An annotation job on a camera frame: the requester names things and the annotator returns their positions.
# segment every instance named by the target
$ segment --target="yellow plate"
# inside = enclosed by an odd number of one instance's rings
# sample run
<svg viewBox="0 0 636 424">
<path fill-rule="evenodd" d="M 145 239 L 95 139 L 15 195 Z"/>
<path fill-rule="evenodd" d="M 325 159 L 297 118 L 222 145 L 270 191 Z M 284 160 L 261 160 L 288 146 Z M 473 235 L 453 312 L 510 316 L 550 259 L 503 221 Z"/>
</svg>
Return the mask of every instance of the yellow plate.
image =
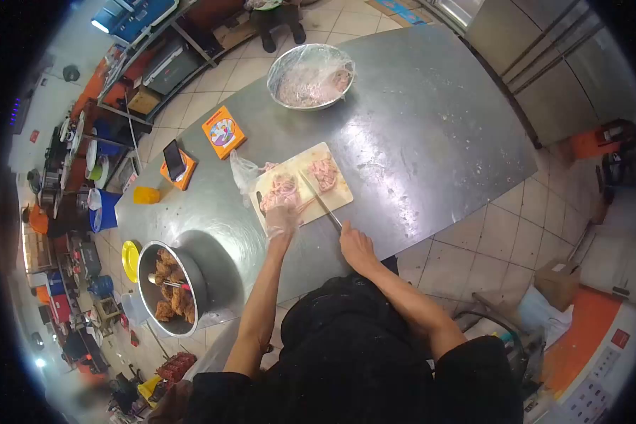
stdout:
<svg viewBox="0 0 636 424">
<path fill-rule="evenodd" d="M 127 278 L 133 283 L 139 282 L 138 268 L 139 268 L 139 249 L 137 245 L 131 240 L 123 243 L 123 268 Z"/>
</svg>

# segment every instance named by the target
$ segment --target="kitchen counter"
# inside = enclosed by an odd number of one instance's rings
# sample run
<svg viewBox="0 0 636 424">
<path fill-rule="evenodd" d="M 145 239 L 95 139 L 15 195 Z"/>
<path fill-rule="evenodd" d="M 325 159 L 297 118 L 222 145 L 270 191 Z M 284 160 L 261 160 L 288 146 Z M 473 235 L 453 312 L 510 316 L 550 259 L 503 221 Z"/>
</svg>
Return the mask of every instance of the kitchen counter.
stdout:
<svg viewBox="0 0 636 424">
<path fill-rule="evenodd" d="M 327 142 L 354 201 L 334 213 L 373 240 L 381 259 L 430 237 L 532 175 L 532 145 L 506 99 L 462 42 L 442 26 L 386 31 L 340 46 L 356 65 L 343 102 L 313 113 L 273 102 L 266 80 L 228 97 L 248 137 L 238 154 L 258 165 L 283 162 Z M 191 253 L 212 304 L 199 327 L 240 315 L 262 265 L 266 240 L 243 205 L 229 160 L 201 124 L 178 136 L 198 166 L 185 192 L 171 188 L 154 159 L 136 185 L 160 188 L 159 204 L 116 206 L 122 240 L 161 240 Z M 327 216 L 302 226 L 285 258 L 278 301 L 345 275 L 338 233 Z"/>
</svg>

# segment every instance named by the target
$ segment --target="cutting board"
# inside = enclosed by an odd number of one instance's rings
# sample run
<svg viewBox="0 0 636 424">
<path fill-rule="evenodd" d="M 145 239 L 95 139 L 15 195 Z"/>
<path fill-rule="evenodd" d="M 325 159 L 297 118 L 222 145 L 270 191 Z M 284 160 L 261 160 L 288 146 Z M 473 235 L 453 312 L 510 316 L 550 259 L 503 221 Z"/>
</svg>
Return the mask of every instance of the cutting board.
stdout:
<svg viewBox="0 0 636 424">
<path fill-rule="evenodd" d="M 330 148 L 328 148 L 327 144 L 322 142 L 312 148 L 306 149 L 297 156 L 286 160 L 282 164 L 274 167 L 272 170 L 265 172 L 252 183 L 252 191 L 250 191 L 247 195 L 252 202 L 255 212 L 257 212 L 257 217 L 259 217 L 259 222 L 262 224 L 264 231 L 266 231 L 266 220 L 264 219 L 262 212 L 259 210 L 257 191 L 260 191 L 262 196 L 269 192 L 271 190 L 273 177 L 278 174 L 293 175 L 297 183 L 297 192 L 299 192 L 302 204 L 308 203 L 300 215 L 302 221 L 301 225 L 308 224 L 312 220 L 318 219 L 327 214 L 327 212 L 320 206 L 320 203 L 315 200 L 315 196 L 313 195 L 311 188 L 306 186 L 300 172 L 304 173 L 308 181 L 313 185 L 315 191 L 319 191 L 318 181 L 308 171 L 308 166 L 315 160 L 324 159 L 330 156 Z M 353 194 L 348 188 L 347 182 L 342 175 L 342 171 L 339 169 L 339 166 L 337 166 L 334 158 L 332 158 L 332 164 L 336 166 L 338 170 L 336 175 L 337 183 L 332 190 L 321 193 L 321 199 L 325 202 L 325 205 L 330 208 L 330 210 L 335 210 L 352 202 Z"/>
</svg>

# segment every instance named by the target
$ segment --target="orange box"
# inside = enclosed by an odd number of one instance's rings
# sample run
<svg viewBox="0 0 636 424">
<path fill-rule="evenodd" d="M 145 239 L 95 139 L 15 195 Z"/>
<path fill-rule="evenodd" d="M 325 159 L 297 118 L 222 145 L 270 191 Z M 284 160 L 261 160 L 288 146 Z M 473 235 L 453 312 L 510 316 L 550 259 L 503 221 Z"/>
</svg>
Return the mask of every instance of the orange box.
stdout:
<svg viewBox="0 0 636 424">
<path fill-rule="evenodd" d="M 193 175 L 193 170 L 195 170 L 195 165 L 198 163 L 195 160 L 191 159 L 184 151 L 180 148 L 179 153 L 182 154 L 182 160 L 184 164 L 187 166 L 187 170 L 184 171 L 184 174 L 181 174 L 177 181 L 170 180 L 170 173 L 167 171 L 167 164 L 163 162 L 163 165 L 160 167 L 160 173 L 172 183 L 173 186 L 177 187 L 179 190 L 184 191 L 188 187 L 188 182 L 190 181 L 190 177 Z"/>
<path fill-rule="evenodd" d="M 222 106 L 203 124 L 203 131 L 219 159 L 229 157 L 231 150 L 247 140 L 226 106 Z"/>
</svg>

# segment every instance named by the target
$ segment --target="phone screen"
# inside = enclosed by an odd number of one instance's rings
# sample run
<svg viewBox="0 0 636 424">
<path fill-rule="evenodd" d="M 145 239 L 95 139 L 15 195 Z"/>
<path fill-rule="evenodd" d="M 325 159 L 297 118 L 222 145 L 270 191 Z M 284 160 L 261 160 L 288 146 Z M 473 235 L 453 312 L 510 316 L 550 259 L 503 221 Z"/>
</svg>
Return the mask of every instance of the phone screen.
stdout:
<svg viewBox="0 0 636 424">
<path fill-rule="evenodd" d="M 182 154 L 179 152 L 176 139 L 172 140 L 163 149 L 163 155 L 165 155 L 165 164 L 167 165 L 167 173 L 170 175 L 170 180 L 177 181 L 179 175 L 186 172 L 187 166 L 182 160 Z"/>
</svg>

